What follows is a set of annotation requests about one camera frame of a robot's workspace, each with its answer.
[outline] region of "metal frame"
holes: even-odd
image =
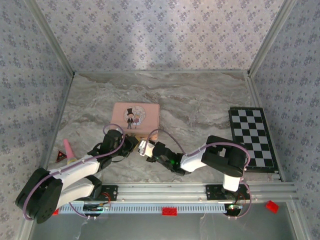
[[[74,75],[74,71],[65,55],[65,52],[62,50],[54,32],[50,28],[47,19],[42,13],[39,5],[36,0],[24,0],[25,4],[29,8],[31,14],[33,15],[35,21],[38,23],[40,29],[42,30],[43,35],[47,39],[50,44],[52,50],[54,51],[56,57],[59,59],[64,70],[72,77]]]
[[[291,2],[291,4],[294,5],[295,2],[296,2],[296,0],[293,0]],[[252,80],[252,78],[253,78],[253,74],[251,74],[251,75],[248,74],[247,76],[245,76],[245,79],[246,79],[247,85],[248,85],[248,89],[250,91],[250,95],[252,97],[252,100],[253,100],[255,106],[263,108],[261,99],[260,99],[259,94],[258,94],[256,83],[255,83],[255,81]],[[266,119],[266,125],[268,126],[268,129],[269,129],[269,124],[268,124],[268,120],[267,119]],[[284,170],[283,170],[282,165],[280,164],[280,162],[278,162],[280,160],[280,158],[279,158],[279,155],[278,155],[278,151],[275,148],[275,144],[274,144],[274,141],[273,141],[274,138],[273,138],[271,132],[269,132],[269,134],[270,134],[270,139],[271,139],[272,146],[273,146],[273,149],[274,149],[275,158],[277,159],[277,163],[278,163],[279,176],[280,176],[280,178],[281,178],[281,180],[283,182],[286,182],[286,176],[285,176]],[[300,240],[300,239],[301,240],[312,240],[311,232],[310,232],[310,229],[308,227],[306,217],[305,217],[305,215],[303,213],[301,203],[299,201],[297,201],[297,202],[288,201],[286,203],[286,206],[288,208],[289,215],[290,215],[290,218],[291,218],[291,222],[292,222],[292,225],[293,225],[293,228],[294,228],[294,231],[295,231],[297,239],[298,240]]]
[[[89,75],[89,74],[156,74],[156,73],[166,73],[166,74],[185,74],[185,73],[222,73],[222,74],[246,74],[247,70],[240,70],[240,69],[217,69],[217,70],[114,70],[114,71],[77,71],[76,74],[78,75]]]
[[[253,78],[257,73],[260,65],[264,61],[267,53],[269,52],[272,44],[274,43],[278,33],[285,24],[287,17],[289,16],[292,8],[295,6],[297,0],[284,0],[278,14],[276,15],[268,33],[266,34],[263,43],[261,44],[257,54],[255,55],[250,67],[249,76]]]
[[[212,183],[119,183],[117,203],[227,203],[207,201],[206,185]],[[292,182],[248,182],[253,203],[298,201]]]
[[[78,211],[87,215],[97,214],[97,211],[90,211],[89,209],[83,211],[85,203],[74,202],[72,206]],[[99,214],[161,214],[163,208],[176,208],[178,214],[199,214],[199,213],[226,213],[225,205],[223,203],[112,203],[104,206]],[[63,205],[59,208],[60,214],[75,214],[74,210],[69,204]]]
[[[56,142],[56,139],[57,139],[57,135],[58,135],[58,131],[59,131],[59,127],[60,127],[60,123],[61,123],[62,116],[63,116],[64,111],[65,111],[67,99],[68,99],[68,96],[69,96],[69,92],[70,92],[71,84],[72,84],[73,80],[74,80],[74,76],[72,76],[72,78],[70,79],[69,83],[65,86],[65,89],[64,89],[65,95],[64,95],[64,97],[62,99],[61,109],[60,109],[59,115],[58,115],[58,117],[56,119],[56,125],[54,127],[53,137],[52,137],[52,139],[50,141],[49,149],[48,149],[45,157],[40,162],[40,166],[43,167],[44,169],[46,169],[48,167],[50,156],[51,156],[52,151],[54,149],[54,145],[55,145],[55,142]]]

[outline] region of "pink object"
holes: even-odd
[[[66,152],[66,158],[68,160],[75,158],[74,152],[71,149],[71,146],[70,146],[68,139],[63,139],[63,144],[64,144],[64,148],[65,148],[65,152]]]
[[[159,127],[159,114],[160,106],[156,103],[116,102],[111,123],[121,126],[126,134],[145,139],[152,130]],[[155,141],[157,138],[156,132],[151,139]]]

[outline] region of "top hat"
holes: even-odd
[[[134,114],[134,113],[132,112],[132,108],[128,108],[127,111],[128,111],[127,116],[129,116],[130,114]]]

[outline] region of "black bracket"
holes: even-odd
[[[240,184],[238,191],[228,191],[225,190],[222,184],[208,184],[205,185],[206,199],[208,201],[219,201],[219,200],[249,200],[250,195],[247,193],[247,188],[245,185]]]
[[[99,194],[94,199],[92,197],[82,197],[80,201],[99,201],[99,202],[107,202],[108,197],[103,195],[102,193],[107,193],[110,196],[110,201],[117,201],[118,196],[118,186],[117,185],[102,185],[101,186],[101,194]]]

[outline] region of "glass panel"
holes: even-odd
[[[237,220],[220,213],[104,214],[87,220],[76,214],[52,216],[35,224],[30,240],[295,240],[285,204],[277,214],[264,204],[253,204],[250,212]]]

